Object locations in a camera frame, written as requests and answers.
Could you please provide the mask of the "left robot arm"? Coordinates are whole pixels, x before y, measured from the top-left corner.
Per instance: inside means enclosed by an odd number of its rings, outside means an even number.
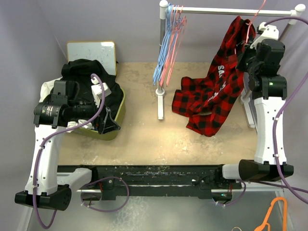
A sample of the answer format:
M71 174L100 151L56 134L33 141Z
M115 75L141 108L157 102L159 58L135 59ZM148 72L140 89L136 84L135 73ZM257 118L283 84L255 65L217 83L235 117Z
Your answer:
M93 103L83 103L76 81L56 80L53 89L34 109L35 149L32 167L23 191L15 203L35 209L65 211L72 193L84 185L93 189L99 184L94 166L80 165L67 176L57 175L60 146L65 133L89 125L103 111L105 97L111 91L99 80L91 87Z

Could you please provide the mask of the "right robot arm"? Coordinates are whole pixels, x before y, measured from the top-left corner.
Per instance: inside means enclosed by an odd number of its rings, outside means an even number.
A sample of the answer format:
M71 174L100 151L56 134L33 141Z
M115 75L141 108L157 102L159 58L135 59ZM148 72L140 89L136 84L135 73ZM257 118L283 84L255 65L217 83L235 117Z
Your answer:
M283 114L286 105L287 81L278 74L285 45L264 39L257 45L248 44L238 58L237 69L248 74L248 86L257 114L257 148L253 160L223 165L214 176L219 188L231 180L278 181L292 176L294 167L287 164L283 145Z

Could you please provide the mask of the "red black plaid shirt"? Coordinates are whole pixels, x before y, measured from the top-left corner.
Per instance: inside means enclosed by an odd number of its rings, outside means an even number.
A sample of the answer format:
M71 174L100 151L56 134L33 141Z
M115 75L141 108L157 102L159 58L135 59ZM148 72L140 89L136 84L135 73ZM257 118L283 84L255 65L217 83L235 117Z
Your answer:
M256 37L251 21L237 16L230 24L204 78L183 77L171 110L189 119L186 127L201 135L216 135L244 89L238 57Z

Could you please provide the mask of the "single pink hanger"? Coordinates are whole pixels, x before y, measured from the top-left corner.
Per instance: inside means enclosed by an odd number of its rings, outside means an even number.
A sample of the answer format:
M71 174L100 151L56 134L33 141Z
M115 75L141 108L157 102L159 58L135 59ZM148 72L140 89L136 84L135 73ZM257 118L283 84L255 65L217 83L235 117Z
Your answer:
M247 33L246 33L246 38L244 40L244 44L248 43L248 39L249 39L249 33L250 33L250 28L255 20L255 18L258 16L259 12L263 9L264 5L266 3L266 0L263 0L262 5L260 6L260 8L258 9L258 11L254 14L253 18L251 19L250 23L248 24L248 28L247 28Z

